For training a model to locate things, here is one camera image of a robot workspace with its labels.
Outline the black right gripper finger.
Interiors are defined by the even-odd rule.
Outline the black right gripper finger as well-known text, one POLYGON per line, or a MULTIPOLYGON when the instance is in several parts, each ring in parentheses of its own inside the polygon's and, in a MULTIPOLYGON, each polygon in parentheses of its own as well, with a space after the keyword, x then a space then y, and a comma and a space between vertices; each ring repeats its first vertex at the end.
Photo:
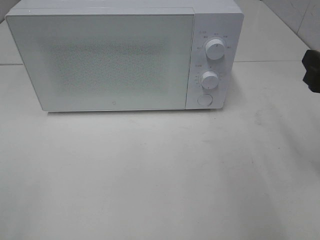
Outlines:
POLYGON ((320 93, 320 52, 308 49, 302 59, 306 70, 303 82, 313 93, 320 93))

